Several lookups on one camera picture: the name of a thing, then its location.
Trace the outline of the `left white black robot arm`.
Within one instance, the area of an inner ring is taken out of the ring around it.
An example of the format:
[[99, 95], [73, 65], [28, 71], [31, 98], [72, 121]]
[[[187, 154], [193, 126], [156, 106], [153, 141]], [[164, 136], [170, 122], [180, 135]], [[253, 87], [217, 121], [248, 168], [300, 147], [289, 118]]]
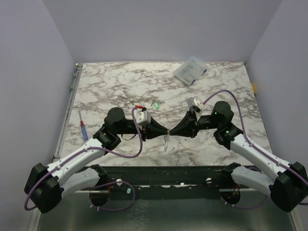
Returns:
[[140, 152], [133, 156], [114, 152], [121, 142], [119, 135], [137, 134], [143, 142], [168, 133], [168, 129], [156, 122], [145, 107], [136, 106], [131, 114], [132, 119], [129, 120], [121, 108], [110, 109], [102, 127], [77, 151], [49, 165], [35, 165], [25, 186], [24, 209], [30, 210], [28, 201], [32, 201], [42, 213], [53, 209], [51, 202], [57, 203], [62, 198], [60, 186], [82, 167], [107, 153], [127, 159], [139, 156]]

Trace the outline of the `clear plastic organizer box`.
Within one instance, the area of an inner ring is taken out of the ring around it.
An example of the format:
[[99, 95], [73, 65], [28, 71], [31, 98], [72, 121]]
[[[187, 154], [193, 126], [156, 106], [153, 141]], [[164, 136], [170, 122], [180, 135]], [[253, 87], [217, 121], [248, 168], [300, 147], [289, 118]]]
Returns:
[[173, 76], [185, 86], [191, 86], [207, 69], [204, 62], [191, 57], [173, 72]]

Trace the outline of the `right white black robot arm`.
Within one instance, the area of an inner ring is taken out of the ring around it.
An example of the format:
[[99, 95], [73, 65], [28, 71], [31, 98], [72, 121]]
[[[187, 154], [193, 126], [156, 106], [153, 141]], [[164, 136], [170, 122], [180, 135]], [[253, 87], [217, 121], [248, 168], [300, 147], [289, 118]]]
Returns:
[[254, 172], [239, 164], [231, 164], [221, 176], [226, 188], [244, 185], [270, 197], [281, 210], [291, 212], [308, 195], [308, 176], [305, 167], [278, 158], [255, 144], [232, 123], [233, 111], [225, 101], [215, 103], [210, 115], [203, 115], [205, 105], [198, 99], [187, 100], [189, 110], [185, 117], [170, 131], [171, 136], [194, 138], [201, 130], [214, 129], [215, 140], [259, 170]]

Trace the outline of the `red blue screwdriver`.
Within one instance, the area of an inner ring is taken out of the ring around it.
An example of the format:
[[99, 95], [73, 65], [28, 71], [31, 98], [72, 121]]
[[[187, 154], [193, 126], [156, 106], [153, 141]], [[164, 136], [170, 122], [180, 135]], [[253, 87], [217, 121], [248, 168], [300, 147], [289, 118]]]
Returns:
[[81, 111], [79, 111], [78, 113], [79, 113], [80, 128], [81, 128], [81, 133], [82, 133], [82, 136], [83, 136], [83, 140], [84, 141], [88, 141], [89, 138], [88, 138], [88, 135], [87, 135], [85, 124], [84, 124], [83, 119], [82, 119]]

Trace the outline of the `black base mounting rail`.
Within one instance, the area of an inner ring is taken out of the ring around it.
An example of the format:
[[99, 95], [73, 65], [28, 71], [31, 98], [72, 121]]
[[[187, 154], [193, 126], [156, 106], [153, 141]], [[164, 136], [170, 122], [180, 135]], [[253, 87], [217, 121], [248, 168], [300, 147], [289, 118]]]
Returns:
[[133, 186], [137, 200], [171, 199], [219, 199], [220, 190], [232, 191], [236, 184], [229, 175], [230, 166], [190, 166], [190, 167], [101, 167], [90, 166], [99, 172], [97, 186], [99, 198], [109, 195], [112, 200], [128, 200], [128, 186], [116, 185], [117, 179]]

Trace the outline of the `aluminium side rail left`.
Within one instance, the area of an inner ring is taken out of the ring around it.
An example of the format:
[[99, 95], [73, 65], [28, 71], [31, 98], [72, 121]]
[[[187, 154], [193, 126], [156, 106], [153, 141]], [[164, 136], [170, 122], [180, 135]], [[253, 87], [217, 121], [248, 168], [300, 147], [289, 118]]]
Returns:
[[64, 114], [64, 120], [63, 120], [63, 123], [62, 123], [62, 126], [61, 126], [60, 136], [59, 136], [58, 142], [56, 144], [55, 152], [54, 152], [52, 159], [51, 159], [52, 163], [55, 162], [55, 161], [58, 161], [61, 158], [61, 153], [62, 153], [62, 149], [63, 149], [63, 145], [64, 145], [66, 133], [67, 133], [67, 128], [68, 128], [68, 125], [69, 125], [69, 119], [70, 119], [70, 116], [71, 116], [71, 112], [72, 112], [74, 100], [75, 100], [75, 97], [76, 97], [80, 76], [81, 76], [82, 69], [83, 69], [83, 64], [81, 64], [81, 63], [77, 63], [76, 66], [77, 66], [77, 68], [76, 68], [76, 71], [73, 75], [73, 81], [72, 81], [72, 84], [71, 84], [71, 87], [70, 87], [69, 100], [68, 100], [67, 108], [66, 108], [66, 111], [65, 111], [65, 114]]

